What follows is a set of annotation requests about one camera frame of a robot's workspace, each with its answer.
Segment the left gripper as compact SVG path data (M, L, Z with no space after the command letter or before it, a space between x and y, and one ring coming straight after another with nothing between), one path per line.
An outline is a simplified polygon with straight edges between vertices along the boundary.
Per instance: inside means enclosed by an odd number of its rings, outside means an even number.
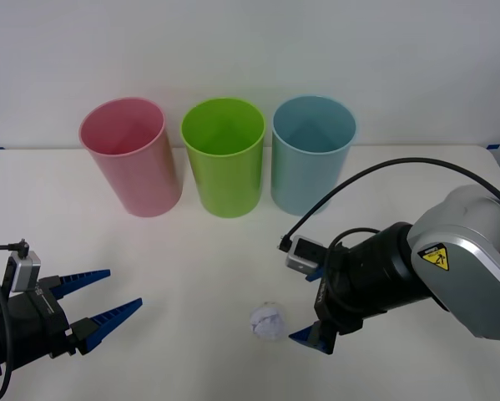
M41 278L38 283L47 289L24 292L10 297L8 311L13 340L13 361L31 363L44 356L57 358L93 351L113 330L125 322L143 305L137 298L132 302L86 317L71 325L71 340L66 331L68 319L58 301L80 288L111 275L109 269L74 273L67 276Z

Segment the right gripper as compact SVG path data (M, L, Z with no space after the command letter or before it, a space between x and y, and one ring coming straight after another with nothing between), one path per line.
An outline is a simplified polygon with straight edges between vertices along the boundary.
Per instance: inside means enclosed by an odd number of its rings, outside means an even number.
M354 273L361 272L359 246L318 245L317 269L306 276L308 282L321 279L316 295L317 322L289 335L289 339L324 354L333 354L336 335L359 331L365 319L365 302L356 288Z

